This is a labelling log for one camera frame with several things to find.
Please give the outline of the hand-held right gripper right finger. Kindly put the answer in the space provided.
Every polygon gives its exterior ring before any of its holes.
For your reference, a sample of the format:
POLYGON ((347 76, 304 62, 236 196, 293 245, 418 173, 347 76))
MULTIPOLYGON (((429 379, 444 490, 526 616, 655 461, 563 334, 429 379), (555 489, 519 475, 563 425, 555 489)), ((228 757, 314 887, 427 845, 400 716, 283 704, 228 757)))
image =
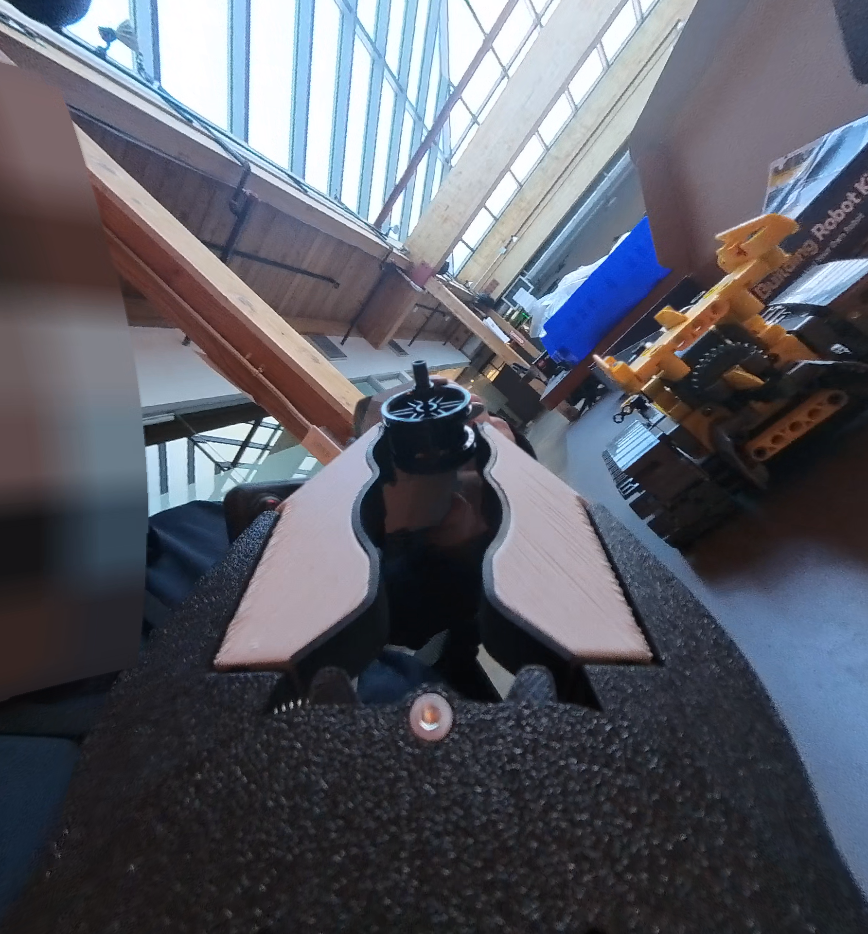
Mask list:
POLYGON ((586 502, 492 425, 480 437, 483 483, 501 513, 483 561, 487 651, 504 666, 650 664, 586 502))

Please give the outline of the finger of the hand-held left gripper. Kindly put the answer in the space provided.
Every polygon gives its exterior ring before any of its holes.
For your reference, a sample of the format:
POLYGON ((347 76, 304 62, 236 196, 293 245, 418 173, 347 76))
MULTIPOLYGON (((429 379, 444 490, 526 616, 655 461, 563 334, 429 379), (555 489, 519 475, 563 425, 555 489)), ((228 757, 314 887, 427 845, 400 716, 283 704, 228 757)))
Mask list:
POLYGON ((452 472, 407 473, 393 468, 384 484, 384 528, 428 530, 438 527, 452 507, 452 472))

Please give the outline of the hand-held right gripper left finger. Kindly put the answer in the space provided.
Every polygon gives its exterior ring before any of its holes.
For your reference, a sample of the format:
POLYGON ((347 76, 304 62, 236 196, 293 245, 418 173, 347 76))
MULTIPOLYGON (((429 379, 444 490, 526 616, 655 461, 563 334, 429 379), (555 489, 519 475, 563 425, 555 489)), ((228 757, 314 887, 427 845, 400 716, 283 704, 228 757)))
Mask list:
POLYGON ((389 640, 376 425, 287 499, 217 671, 364 671, 389 640))

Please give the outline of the black toy wheel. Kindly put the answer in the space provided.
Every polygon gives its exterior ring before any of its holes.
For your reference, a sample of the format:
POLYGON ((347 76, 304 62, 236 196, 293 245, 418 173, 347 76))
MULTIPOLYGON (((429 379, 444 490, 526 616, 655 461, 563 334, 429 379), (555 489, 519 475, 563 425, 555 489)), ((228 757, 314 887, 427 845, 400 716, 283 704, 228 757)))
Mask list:
POLYGON ((453 471, 470 461, 476 433, 472 399, 454 385, 414 388, 382 403, 381 423, 394 466, 415 475, 453 471))

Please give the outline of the yellow grey toy robot model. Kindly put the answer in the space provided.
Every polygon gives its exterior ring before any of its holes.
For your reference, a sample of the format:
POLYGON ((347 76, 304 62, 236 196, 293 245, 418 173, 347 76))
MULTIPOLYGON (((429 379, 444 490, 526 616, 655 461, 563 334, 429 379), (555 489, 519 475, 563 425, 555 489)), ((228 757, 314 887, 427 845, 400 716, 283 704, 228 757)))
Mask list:
POLYGON ((785 251, 798 223, 765 214, 718 234, 724 277, 631 361, 595 359, 626 394, 614 421, 637 414, 603 450, 619 494, 676 549, 766 489, 785 451, 868 410, 868 258, 797 272, 785 251))

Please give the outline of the person's left hand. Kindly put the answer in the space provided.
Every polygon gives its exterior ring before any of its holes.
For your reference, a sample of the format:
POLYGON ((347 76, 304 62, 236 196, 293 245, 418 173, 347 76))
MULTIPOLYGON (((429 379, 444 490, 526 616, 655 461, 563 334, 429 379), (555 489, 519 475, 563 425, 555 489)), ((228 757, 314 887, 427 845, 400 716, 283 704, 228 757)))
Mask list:
POLYGON ((451 494, 450 507, 440 523, 429 532, 429 542, 441 550, 458 549, 480 539, 489 541, 493 533, 483 507, 482 491, 451 494))

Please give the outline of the brown wooden ceiling beam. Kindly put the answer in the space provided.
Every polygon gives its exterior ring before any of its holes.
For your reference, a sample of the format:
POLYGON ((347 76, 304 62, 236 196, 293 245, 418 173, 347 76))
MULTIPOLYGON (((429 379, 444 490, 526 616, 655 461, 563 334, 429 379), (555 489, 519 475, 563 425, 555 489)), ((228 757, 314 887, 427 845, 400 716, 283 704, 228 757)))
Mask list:
POLYGON ((82 130, 75 133, 117 272, 323 464, 361 395, 82 130))

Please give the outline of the pale wooden roof beam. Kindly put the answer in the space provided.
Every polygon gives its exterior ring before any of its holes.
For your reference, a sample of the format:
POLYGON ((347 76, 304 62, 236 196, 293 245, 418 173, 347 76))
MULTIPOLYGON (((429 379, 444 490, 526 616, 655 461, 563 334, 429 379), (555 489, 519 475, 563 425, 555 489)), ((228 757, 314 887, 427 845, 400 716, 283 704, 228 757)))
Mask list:
POLYGON ((506 286, 628 133, 695 2, 556 5, 405 242, 423 286, 444 263, 506 286))

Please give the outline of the large skylight window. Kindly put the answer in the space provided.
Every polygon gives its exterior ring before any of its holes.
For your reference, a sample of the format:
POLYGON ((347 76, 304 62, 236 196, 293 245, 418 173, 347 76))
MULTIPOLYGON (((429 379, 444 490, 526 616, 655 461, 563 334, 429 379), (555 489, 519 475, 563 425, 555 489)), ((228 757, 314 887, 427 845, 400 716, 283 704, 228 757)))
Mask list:
POLYGON ((550 1, 96 1, 62 30, 402 240, 558 6, 550 1))

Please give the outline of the brown cardboard divider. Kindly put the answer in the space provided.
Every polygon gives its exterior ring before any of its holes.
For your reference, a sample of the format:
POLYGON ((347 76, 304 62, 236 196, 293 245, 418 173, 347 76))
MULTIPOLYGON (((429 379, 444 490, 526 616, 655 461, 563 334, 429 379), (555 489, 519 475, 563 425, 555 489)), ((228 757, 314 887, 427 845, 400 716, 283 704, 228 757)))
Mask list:
POLYGON ((770 163, 866 114, 832 2, 698 2, 629 143, 661 265, 715 282, 770 163))

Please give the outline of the dark toy kit carton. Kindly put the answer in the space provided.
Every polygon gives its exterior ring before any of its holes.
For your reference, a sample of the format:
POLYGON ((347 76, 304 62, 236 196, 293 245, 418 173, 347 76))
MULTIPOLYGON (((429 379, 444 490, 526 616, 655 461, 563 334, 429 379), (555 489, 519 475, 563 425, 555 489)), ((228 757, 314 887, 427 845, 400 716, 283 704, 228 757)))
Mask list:
POLYGON ((868 115, 772 162, 762 213, 798 224, 780 245, 790 260, 752 290, 766 305, 813 265, 857 252, 868 239, 868 115))

